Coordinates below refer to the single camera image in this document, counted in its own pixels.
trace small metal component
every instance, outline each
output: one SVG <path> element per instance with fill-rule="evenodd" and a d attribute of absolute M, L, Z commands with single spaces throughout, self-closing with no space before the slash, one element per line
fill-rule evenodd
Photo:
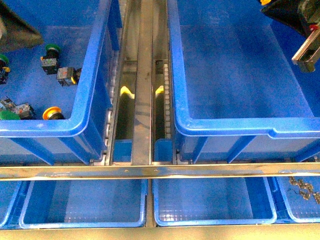
<path fill-rule="evenodd" d="M 306 189 L 308 190 L 309 193 L 313 193 L 314 192 L 314 186 L 310 183 L 306 183 L 305 184 Z"/>
<path fill-rule="evenodd" d="M 302 72 L 312 73 L 316 70 L 315 64 L 320 59 L 320 29 L 314 30 L 304 44 L 292 58 Z"/>
<path fill-rule="evenodd" d="M 319 192 L 314 192 L 313 193 L 313 197 L 314 197 L 314 200 L 317 204 L 320 204 L 320 194 Z"/>
<path fill-rule="evenodd" d="M 293 185 L 293 186 L 298 185 L 298 182 L 297 182 L 297 180 L 295 179 L 294 176 L 290 176 L 290 177 L 289 177 L 289 182 L 290 182 L 290 184 Z"/>
<path fill-rule="evenodd" d="M 304 200 L 309 200 L 310 199 L 310 192 L 305 192 L 305 191 L 299 191 L 299 194 L 303 197 Z"/>
<path fill-rule="evenodd" d="M 301 189 L 305 189 L 305 188 L 304 188 L 305 182 L 304 182 L 302 179 L 298 179 L 298 186 L 299 186 L 299 188 L 301 188 Z"/>

